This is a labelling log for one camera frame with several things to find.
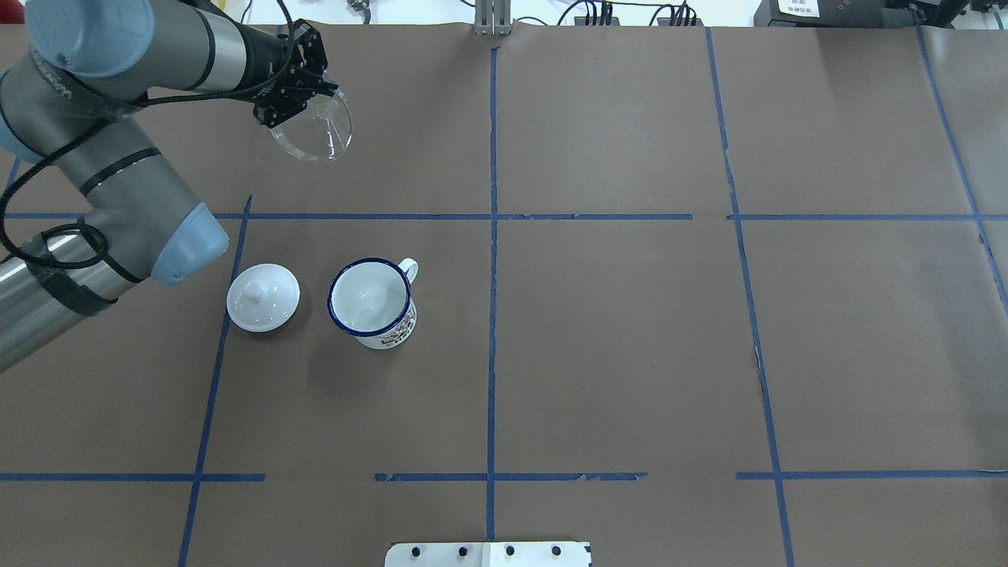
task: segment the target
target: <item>white bracket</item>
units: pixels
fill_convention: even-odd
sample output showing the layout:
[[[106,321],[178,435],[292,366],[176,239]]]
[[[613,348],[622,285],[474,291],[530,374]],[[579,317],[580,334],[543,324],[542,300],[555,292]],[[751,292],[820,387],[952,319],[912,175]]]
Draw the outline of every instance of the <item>white bracket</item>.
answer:
[[[510,35],[511,0],[475,0],[477,35]]]
[[[385,567],[591,567],[592,545],[579,542],[396,544]]]

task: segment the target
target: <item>blue mug rim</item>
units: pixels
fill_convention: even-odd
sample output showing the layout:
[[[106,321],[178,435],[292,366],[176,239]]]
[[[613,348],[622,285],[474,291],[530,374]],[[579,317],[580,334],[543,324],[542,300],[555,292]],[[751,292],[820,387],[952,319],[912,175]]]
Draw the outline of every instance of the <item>blue mug rim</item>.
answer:
[[[343,321],[340,321],[340,318],[336,316],[336,310],[333,308],[333,292],[336,290],[336,282],[339,281],[340,277],[342,277],[343,274],[347,272],[347,270],[349,270],[354,266],[358,266],[362,263],[383,263],[387,266],[390,266],[392,269],[396,271],[396,273],[399,274],[399,277],[402,278],[402,282],[405,284],[406,286],[406,302],[402,306],[402,311],[399,312],[399,315],[394,320],[392,320],[392,322],[389,323],[388,326],[383,327],[377,331],[362,332],[351,329]],[[413,297],[413,291],[409,285],[409,278],[406,277],[406,272],[402,271],[402,268],[399,267],[398,264],[386,260],[385,258],[361,258],[355,262],[347,264],[347,266],[345,266],[343,269],[340,270],[340,273],[336,274],[336,277],[333,278],[333,284],[330,285],[329,287],[329,296],[328,299],[326,300],[326,303],[329,305],[329,316],[333,319],[333,323],[336,323],[337,327],[355,337],[370,338],[370,337],[377,337],[379,335],[384,335],[385,333],[391,331],[393,327],[398,325],[402,321],[402,318],[406,316],[406,311],[409,309],[409,302],[412,299],[412,297]]]

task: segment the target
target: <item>light blue cap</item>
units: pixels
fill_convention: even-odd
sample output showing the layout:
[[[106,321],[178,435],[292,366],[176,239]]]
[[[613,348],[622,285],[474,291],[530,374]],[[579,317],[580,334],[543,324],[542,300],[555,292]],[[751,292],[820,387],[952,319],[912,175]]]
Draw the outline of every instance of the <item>light blue cap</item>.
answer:
[[[3,81],[3,76],[7,75],[7,72],[0,73],[0,81]],[[21,140],[17,139],[14,132],[10,131],[10,127],[7,126],[7,119],[3,117],[3,108],[0,107],[0,147],[6,149],[7,151],[17,155],[22,161],[27,161],[29,163],[38,163],[42,160],[42,156],[35,153],[28,146],[21,143]]]
[[[45,61],[81,77],[129,71],[154,38],[149,0],[28,0],[24,22]]]
[[[170,288],[217,259],[228,249],[228,233],[206,203],[200,203],[168,239],[150,275]]]

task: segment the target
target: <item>white sticker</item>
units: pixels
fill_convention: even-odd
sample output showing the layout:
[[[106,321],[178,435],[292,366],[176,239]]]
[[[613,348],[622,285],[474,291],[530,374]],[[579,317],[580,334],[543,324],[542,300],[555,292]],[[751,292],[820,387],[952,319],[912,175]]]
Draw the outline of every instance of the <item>white sticker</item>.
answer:
[[[777,0],[777,7],[785,14],[806,18],[818,17],[818,0]]]

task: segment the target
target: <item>mug handle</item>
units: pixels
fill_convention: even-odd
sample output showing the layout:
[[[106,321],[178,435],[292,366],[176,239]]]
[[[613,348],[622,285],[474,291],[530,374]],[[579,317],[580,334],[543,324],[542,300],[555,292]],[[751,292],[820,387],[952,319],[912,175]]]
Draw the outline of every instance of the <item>mug handle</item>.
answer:
[[[406,279],[412,284],[413,279],[416,279],[416,272],[420,270],[420,264],[416,263],[413,258],[406,258],[399,262],[399,269],[406,274]]]

